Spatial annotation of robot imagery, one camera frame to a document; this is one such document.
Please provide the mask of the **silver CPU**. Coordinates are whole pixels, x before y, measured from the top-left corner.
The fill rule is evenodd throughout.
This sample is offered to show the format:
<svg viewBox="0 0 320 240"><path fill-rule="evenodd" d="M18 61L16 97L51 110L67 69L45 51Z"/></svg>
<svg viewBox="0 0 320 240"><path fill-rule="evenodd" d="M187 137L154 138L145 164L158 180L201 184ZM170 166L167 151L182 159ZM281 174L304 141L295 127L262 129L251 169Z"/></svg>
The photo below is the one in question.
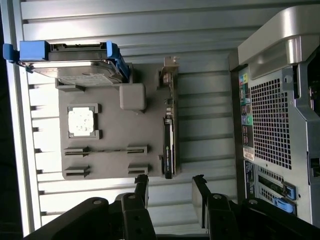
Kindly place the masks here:
<svg viewBox="0 0 320 240"><path fill-rule="evenodd" d="M91 137L94 134L94 112L89 107L71 107L68 111L70 137Z"/></svg>

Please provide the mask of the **open black PC case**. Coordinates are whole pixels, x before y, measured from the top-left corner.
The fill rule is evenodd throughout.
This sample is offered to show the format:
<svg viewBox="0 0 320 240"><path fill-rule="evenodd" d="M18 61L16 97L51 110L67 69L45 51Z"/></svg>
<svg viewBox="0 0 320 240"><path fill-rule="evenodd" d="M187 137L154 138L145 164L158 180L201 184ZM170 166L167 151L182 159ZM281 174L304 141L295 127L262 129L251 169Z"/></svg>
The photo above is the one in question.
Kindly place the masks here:
<svg viewBox="0 0 320 240"><path fill-rule="evenodd" d="M288 182L294 216L320 228L320 3L280 11L228 64L238 200L273 205Z"/></svg>

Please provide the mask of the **blue slot clip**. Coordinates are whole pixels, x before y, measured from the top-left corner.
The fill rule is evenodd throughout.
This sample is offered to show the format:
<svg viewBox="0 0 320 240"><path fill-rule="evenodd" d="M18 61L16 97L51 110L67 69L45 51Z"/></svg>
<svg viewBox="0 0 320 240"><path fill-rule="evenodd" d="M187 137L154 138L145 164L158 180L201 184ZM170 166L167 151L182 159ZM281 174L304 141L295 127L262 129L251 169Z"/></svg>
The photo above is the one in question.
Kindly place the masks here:
<svg viewBox="0 0 320 240"><path fill-rule="evenodd" d="M282 195L289 200L296 201L297 200L297 191L296 187L289 182L282 182Z"/></svg>
<svg viewBox="0 0 320 240"><path fill-rule="evenodd" d="M297 205L284 197L275 197L273 205L291 215L297 215Z"/></svg>

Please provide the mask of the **hard disk blue carrier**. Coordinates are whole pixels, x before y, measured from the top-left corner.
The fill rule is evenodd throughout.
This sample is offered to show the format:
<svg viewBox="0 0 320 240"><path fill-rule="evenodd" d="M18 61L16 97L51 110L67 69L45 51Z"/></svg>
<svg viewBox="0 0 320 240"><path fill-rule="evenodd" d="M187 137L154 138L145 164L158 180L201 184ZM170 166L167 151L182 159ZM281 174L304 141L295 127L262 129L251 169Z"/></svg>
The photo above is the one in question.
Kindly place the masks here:
<svg viewBox="0 0 320 240"><path fill-rule="evenodd" d="M97 44L50 44L45 40L21 41L19 49L5 43L3 58L24 68L54 78L62 85L83 88L129 83L131 70L120 48L112 41Z"/></svg>

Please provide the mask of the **grey parts rack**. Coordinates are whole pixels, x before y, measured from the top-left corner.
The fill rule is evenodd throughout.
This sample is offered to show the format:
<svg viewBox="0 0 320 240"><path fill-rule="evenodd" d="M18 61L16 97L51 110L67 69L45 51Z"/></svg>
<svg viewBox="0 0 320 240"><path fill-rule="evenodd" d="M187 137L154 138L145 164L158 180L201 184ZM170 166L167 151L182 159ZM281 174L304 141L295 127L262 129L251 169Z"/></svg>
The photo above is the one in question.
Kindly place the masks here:
<svg viewBox="0 0 320 240"><path fill-rule="evenodd" d="M131 66L129 83L113 86L74 87L59 90L58 109L62 176L66 180L129 178L145 174L164 177L165 99L159 87L164 64ZM70 137L68 112L89 107L94 113L94 133ZM69 151L147 149L147 154L125 152L65 155Z"/></svg>

